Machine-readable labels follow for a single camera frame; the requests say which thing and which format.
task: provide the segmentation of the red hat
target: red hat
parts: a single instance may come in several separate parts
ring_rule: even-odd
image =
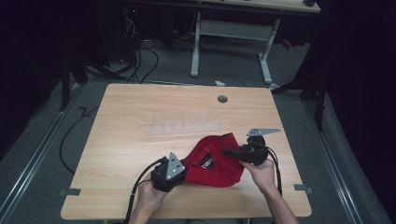
[[[185,181],[214,187],[230,187],[238,183],[244,167],[234,157],[222,155],[223,147],[239,150],[232,133],[201,139],[183,161],[187,168]]]

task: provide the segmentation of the person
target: person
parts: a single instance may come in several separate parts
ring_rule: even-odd
[[[259,166],[242,162],[241,164],[250,171],[254,183],[259,187],[276,224],[300,223],[297,217],[291,212],[289,206],[280,195],[275,184],[274,162],[266,160]],[[137,194],[137,207],[132,212],[129,224],[146,224],[151,215],[161,207],[168,192],[156,190],[152,187],[151,181],[143,182],[139,185]]]

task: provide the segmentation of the light wood surface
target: light wood surface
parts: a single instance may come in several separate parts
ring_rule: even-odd
[[[227,103],[218,96],[228,97]],[[207,135],[233,133],[245,144],[251,128],[280,128],[265,135],[279,159],[283,195],[297,217],[311,214],[271,92],[264,88],[110,84],[98,110],[62,209],[65,219],[125,217],[134,182],[143,170],[175,152],[185,158]],[[154,217],[269,217],[264,197],[246,170],[228,188],[183,183]]]
[[[304,4],[303,0],[201,0],[201,2],[238,5],[243,7],[265,7],[300,12],[320,12],[318,4],[315,3],[312,7],[308,7]]]

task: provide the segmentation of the gray carpet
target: gray carpet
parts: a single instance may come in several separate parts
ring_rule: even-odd
[[[190,77],[192,46],[174,45],[170,48],[158,43],[152,50],[158,54],[160,60],[146,81],[214,86],[215,80],[219,80],[226,86],[267,88],[268,85],[263,82],[256,54],[256,51],[259,52],[261,44],[257,42],[240,47],[228,43],[214,50],[203,49],[201,51],[200,75]],[[153,46],[153,42],[147,42],[143,47],[149,46]],[[205,44],[203,47],[214,48],[216,46],[216,43],[212,43]],[[275,84],[282,85],[292,81],[308,49],[308,45],[290,50],[279,45],[273,46],[268,63]],[[144,49],[141,52],[142,64],[138,72],[139,78],[142,78],[156,62],[154,54]],[[119,65],[114,64],[112,69],[117,67]],[[98,106],[106,86],[114,82],[106,77],[90,76],[90,81],[82,88],[76,101],[70,106],[59,130],[49,143],[47,155],[23,193],[8,223],[103,223],[103,220],[67,221],[60,217],[64,197],[60,196],[59,192],[62,189],[68,189],[73,176],[65,170],[60,162],[59,146],[67,130],[81,118],[82,109],[80,107],[84,106],[90,110]],[[304,107],[304,104],[307,103],[300,101],[298,93],[298,91],[286,91],[275,95],[275,100],[302,180],[313,190],[313,193],[308,194],[313,210],[312,215],[302,217],[300,220],[307,224],[349,223],[347,213],[326,165],[316,129]],[[32,116],[19,141],[0,163],[0,179],[2,180],[0,199],[2,202],[7,198],[24,167],[35,153],[46,130],[57,116],[60,105],[61,87],[58,84],[54,88],[51,98]],[[83,119],[64,141],[64,160],[72,169],[76,169],[78,165],[94,117],[95,113]],[[349,148],[332,111],[329,98],[326,99],[323,127],[323,134],[326,136],[332,154],[360,211],[361,222],[390,223]],[[257,221],[271,223],[269,218]]]

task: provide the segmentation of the person's left hand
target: person's left hand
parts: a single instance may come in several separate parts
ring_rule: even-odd
[[[157,190],[150,181],[151,173],[146,175],[143,183],[138,187],[137,207],[132,213],[130,223],[145,223],[157,211],[169,192]]]

